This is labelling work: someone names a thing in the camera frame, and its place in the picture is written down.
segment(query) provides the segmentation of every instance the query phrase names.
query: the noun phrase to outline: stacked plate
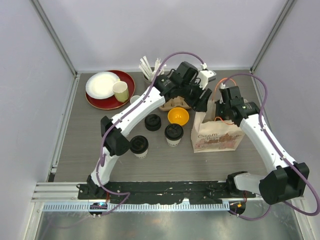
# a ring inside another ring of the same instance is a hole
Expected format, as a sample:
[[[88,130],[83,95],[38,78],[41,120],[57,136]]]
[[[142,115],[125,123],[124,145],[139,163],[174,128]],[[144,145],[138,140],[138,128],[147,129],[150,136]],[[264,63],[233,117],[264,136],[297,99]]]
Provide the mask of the stacked plate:
[[[128,86],[129,98],[119,102],[114,96],[113,85],[123,81]],[[112,110],[125,105],[135,93],[135,81],[132,77],[119,70],[99,72],[89,78],[85,85],[85,98],[95,108]]]

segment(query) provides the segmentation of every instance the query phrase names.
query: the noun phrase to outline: white plate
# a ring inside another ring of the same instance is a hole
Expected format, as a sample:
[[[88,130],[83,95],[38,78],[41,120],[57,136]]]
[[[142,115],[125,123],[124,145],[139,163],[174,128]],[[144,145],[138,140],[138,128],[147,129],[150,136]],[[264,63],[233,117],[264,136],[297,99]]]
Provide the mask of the white plate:
[[[120,78],[113,72],[99,72],[86,82],[85,91],[94,99],[107,99],[114,95],[112,87],[118,81]]]

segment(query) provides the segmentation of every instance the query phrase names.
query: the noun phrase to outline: white wall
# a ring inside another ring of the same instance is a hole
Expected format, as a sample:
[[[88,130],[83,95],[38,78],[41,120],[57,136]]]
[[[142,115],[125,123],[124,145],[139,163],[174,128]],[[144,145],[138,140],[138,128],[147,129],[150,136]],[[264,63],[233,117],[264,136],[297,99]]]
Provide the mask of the white wall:
[[[256,74],[268,86],[266,113],[275,136],[310,168],[309,180],[320,194],[320,1],[296,1]],[[305,196],[310,211],[315,200]]]
[[[194,52],[209,67],[249,68],[285,2],[40,0],[75,68],[89,72],[139,70],[143,55],[154,61],[177,51]]]
[[[0,239],[17,240],[73,77],[29,1],[0,1],[0,23]]]

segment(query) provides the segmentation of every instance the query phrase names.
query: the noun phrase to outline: white coffee cup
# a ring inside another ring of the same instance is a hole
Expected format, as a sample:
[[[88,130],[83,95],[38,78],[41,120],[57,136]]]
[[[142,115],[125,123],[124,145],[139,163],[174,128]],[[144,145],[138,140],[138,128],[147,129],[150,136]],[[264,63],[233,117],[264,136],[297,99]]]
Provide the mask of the white coffee cup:
[[[134,155],[139,159],[144,159],[147,156],[147,153],[148,153],[148,149],[145,150],[145,152],[143,153],[134,153]]]
[[[149,142],[144,136],[139,135],[133,137],[130,144],[130,150],[136,157],[143,159],[147,156]]]
[[[166,126],[164,135],[169,146],[175,147],[180,143],[180,140],[184,135],[184,129],[179,124],[172,123]]]
[[[140,98],[139,95],[134,95],[130,98],[130,104],[133,104],[135,101],[137,101]]]

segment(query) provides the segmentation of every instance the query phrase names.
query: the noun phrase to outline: gray table surface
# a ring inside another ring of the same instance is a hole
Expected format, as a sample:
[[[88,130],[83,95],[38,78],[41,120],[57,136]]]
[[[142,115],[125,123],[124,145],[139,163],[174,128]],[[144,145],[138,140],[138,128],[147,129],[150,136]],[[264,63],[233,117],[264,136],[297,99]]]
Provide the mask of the gray table surface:
[[[209,83],[214,90],[221,78],[241,70],[216,71],[217,80]],[[135,94],[142,94],[146,85],[141,72],[129,72],[135,80]],[[92,107],[85,98],[85,85],[93,74],[81,74],[76,91],[63,147],[55,175],[55,182],[85,182],[94,170],[99,158],[101,144],[100,120],[103,116],[120,113],[125,106],[115,110],[100,110]],[[257,94],[250,77],[238,76],[236,82],[241,94],[248,101],[259,104]],[[149,141],[146,158],[139,159],[130,150],[116,163],[111,181],[207,181],[225,180],[228,174],[248,171],[265,175],[266,168],[250,139],[245,136],[236,151],[193,153],[191,129],[195,113],[189,110],[190,120],[183,127],[184,136],[176,147],[167,144],[164,135],[169,124],[167,113],[159,109],[153,111],[161,117],[161,129],[148,131],[144,122],[140,122],[130,133],[128,139],[143,135]]]

